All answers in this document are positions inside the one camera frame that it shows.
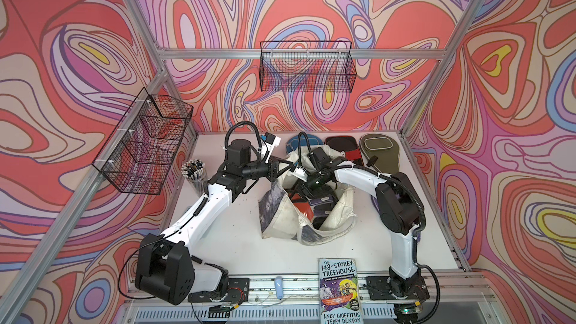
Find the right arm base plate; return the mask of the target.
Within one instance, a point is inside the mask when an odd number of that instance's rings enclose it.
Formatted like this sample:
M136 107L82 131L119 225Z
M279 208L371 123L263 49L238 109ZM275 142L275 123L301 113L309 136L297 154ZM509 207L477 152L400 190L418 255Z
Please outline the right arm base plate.
M371 300L425 302L431 297L419 272L408 279L396 275L368 276L364 287L368 290Z

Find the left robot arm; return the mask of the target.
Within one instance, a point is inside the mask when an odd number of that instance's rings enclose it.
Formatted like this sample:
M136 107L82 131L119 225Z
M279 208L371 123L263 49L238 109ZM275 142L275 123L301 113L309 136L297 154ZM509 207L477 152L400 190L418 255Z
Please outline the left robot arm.
M256 143L231 139L226 132L223 163L205 185L204 194L175 223L159 235L148 234L136 252L134 285L152 299L172 305L189 295L224 299L229 290L229 272L195 256L194 246L215 219L262 178L274 181L294 167L273 156L281 139L272 133L258 133Z

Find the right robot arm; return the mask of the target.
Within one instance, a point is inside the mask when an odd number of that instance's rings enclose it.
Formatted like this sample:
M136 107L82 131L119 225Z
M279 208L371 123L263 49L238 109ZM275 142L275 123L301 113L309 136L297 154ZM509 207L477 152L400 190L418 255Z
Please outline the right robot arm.
M306 133L300 132L297 140L301 138L306 142L307 157L316 172L300 179L296 191L303 197L312 197L326 183L339 182L374 197L379 217L391 233L392 264L388 270L391 294L399 299L411 295L422 279L424 266L417 261L417 241L427 221L422 201L408 177L402 172L377 172L377 156L369 157L367 166L342 155L331 159L324 149L311 148Z

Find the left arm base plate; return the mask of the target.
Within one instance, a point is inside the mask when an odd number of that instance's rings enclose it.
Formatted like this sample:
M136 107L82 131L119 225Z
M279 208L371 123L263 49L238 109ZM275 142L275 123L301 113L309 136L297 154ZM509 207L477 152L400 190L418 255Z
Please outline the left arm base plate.
M215 291L191 293L187 300L190 303L242 304L249 299L250 282L248 277L231 277Z

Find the blue paddle case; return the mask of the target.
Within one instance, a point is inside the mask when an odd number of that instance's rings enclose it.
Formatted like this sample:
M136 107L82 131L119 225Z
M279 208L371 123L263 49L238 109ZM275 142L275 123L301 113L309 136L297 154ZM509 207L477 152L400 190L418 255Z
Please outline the blue paddle case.
M307 145L310 146L321 146L324 144L323 140L320 139L318 136L313 134L307 135L308 140L306 140L305 136L298 136L295 135L288 139L286 143L286 153L289 155L291 152L296 151L300 147L306 147Z

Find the purple paddle case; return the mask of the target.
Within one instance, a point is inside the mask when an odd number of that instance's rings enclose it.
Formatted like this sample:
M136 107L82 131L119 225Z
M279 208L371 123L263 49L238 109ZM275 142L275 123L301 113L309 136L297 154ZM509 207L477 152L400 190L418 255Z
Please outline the purple paddle case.
M373 207L375 208L375 210L380 213L380 205L378 202L378 198L377 198L377 194L374 193L372 195L370 195L370 200L372 202Z

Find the green paddle case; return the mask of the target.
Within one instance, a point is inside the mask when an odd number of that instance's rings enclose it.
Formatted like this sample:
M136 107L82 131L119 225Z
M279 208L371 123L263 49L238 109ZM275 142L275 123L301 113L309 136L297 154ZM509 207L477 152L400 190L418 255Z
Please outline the green paddle case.
M369 133L361 137L361 153L368 159L367 167L381 173L395 174L400 169L400 146L390 136Z

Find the black red paddle case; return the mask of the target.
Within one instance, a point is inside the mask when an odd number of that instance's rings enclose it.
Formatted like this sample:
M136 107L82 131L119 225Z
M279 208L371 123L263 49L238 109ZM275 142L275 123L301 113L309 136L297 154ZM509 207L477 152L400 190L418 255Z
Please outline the black red paddle case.
M343 152L348 161L356 165L364 165L362 153L356 139L352 136L329 136L324 143L331 149Z

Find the white canvas tote bag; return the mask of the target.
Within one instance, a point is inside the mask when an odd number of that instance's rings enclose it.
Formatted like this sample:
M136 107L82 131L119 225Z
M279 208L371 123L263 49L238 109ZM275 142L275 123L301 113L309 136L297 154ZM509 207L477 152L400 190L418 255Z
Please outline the white canvas tote bag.
M302 245L322 245L340 238L354 227L354 189L330 180L312 195L299 189L305 182L297 175L317 172L308 157L308 149L292 151L286 159L298 164L271 183L259 200L259 222L264 239L297 241Z

